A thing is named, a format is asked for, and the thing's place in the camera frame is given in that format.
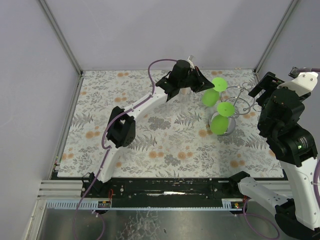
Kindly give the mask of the clear wine glass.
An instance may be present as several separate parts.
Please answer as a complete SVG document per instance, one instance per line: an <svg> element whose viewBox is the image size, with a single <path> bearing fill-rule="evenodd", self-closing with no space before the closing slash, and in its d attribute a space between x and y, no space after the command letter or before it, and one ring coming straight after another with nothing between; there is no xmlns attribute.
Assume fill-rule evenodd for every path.
<svg viewBox="0 0 320 240"><path fill-rule="evenodd" d="M174 112L173 112L173 108L174 108L175 104L172 101L168 101L163 105L163 113L162 113L162 117L165 119L169 119L173 116Z"/></svg>
<svg viewBox="0 0 320 240"><path fill-rule="evenodd" d="M181 104L185 104L190 100L191 97L191 88L187 87L187 88L182 88L179 90L179 101Z"/></svg>

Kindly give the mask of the green wine glass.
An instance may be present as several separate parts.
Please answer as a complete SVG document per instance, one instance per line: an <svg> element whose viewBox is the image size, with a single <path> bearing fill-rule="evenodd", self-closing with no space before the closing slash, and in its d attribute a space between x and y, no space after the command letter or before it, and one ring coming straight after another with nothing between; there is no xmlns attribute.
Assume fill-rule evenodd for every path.
<svg viewBox="0 0 320 240"><path fill-rule="evenodd" d="M233 118L235 107L230 102L221 102L217 105L216 112L209 120L209 127L215 135L230 135L236 128Z"/></svg>
<svg viewBox="0 0 320 240"><path fill-rule="evenodd" d="M220 94L228 87L227 81L222 77L215 77L211 82L214 87L207 89L202 96L202 103L207 107L213 107L220 98Z"/></svg>

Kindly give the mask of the clear wine glass front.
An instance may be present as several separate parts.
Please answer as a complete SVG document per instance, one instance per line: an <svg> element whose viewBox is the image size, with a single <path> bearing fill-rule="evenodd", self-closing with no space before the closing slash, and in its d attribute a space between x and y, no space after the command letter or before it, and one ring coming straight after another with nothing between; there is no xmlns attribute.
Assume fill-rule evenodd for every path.
<svg viewBox="0 0 320 240"><path fill-rule="evenodd" d="M172 101L168 101L163 105L163 113L162 113L162 117L165 119L169 119L173 116L174 112L173 112L173 108L174 108L175 104Z"/></svg>

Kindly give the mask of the green wine glass front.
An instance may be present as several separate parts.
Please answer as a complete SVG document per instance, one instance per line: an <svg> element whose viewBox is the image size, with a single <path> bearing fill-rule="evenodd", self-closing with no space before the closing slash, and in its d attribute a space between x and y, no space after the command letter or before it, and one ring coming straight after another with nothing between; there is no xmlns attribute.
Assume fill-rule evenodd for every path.
<svg viewBox="0 0 320 240"><path fill-rule="evenodd" d="M235 107L230 102L221 102L217 105L216 112L209 120L209 127L215 135L230 135L236 128L233 118Z"/></svg>

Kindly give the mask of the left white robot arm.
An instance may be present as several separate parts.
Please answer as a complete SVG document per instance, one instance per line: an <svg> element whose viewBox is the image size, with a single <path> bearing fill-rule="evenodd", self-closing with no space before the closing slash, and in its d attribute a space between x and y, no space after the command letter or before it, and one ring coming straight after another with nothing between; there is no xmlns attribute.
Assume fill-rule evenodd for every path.
<svg viewBox="0 0 320 240"><path fill-rule="evenodd" d="M199 93L215 87L191 60L172 60L171 71L157 82L151 81L152 91L127 107L112 109L103 132L101 146L106 150L95 179L106 183L115 170L120 151L128 147L136 137L136 123L147 113L177 96L181 89L189 88Z"/></svg>

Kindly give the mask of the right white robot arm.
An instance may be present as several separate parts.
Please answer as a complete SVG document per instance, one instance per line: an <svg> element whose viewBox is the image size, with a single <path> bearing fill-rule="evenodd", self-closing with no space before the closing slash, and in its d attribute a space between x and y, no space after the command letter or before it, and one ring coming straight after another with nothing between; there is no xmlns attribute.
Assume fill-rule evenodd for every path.
<svg viewBox="0 0 320 240"><path fill-rule="evenodd" d="M319 72L294 67L291 81L268 72L249 92L261 107L259 134L280 162L292 196L278 195L243 171L229 178L234 189L268 210L279 228L298 240L320 237L320 162L314 137L298 123Z"/></svg>

